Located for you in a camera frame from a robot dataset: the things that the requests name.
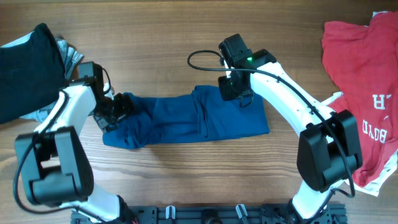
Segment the blue t-shirt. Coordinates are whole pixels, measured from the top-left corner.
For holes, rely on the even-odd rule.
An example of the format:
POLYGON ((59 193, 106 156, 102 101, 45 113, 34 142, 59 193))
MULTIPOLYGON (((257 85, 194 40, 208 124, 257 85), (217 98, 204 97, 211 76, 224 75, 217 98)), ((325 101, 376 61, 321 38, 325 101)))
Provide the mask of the blue t-shirt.
POLYGON ((127 96, 136 110, 116 130, 103 135, 106 146, 139 149, 150 144, 220 141, 270 132, 259 95, 244 108, 239 100, 222 100, 219 89, 209 85, 197 85, 189 95, 176 97, 127 96))

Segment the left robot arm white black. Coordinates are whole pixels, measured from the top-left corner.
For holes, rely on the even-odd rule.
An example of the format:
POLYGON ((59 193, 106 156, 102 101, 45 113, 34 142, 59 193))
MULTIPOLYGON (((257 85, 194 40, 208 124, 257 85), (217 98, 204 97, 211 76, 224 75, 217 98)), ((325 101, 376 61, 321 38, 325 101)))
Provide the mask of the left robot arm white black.
POLYGON ((106 134, 134 111, 134 104, 128 96, 112 93, 101 65, 85 62, 78 69, 78 79, 60 89, 46 120, 15 140, 14 200, 36 215, 73 210, 93 223, 137 223, 121 196, 95 184, 79 138, 87 117, 106 134))

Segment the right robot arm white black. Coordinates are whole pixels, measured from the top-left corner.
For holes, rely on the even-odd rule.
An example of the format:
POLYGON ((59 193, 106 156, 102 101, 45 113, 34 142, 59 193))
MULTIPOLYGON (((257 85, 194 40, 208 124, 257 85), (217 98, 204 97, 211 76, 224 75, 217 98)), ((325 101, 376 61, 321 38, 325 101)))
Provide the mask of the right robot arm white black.
POLYGON ((253 52, 239 34, 218 46, 226 75, 219 77, 225 101, 259 95, 291 125, 299 137, 297 169, 303 179, 287 211, 290 223, 311 223, 327 209, 343 181, 363 165, 357 122, 348 110, 336 112, 296 84, 267 50, 253 52))

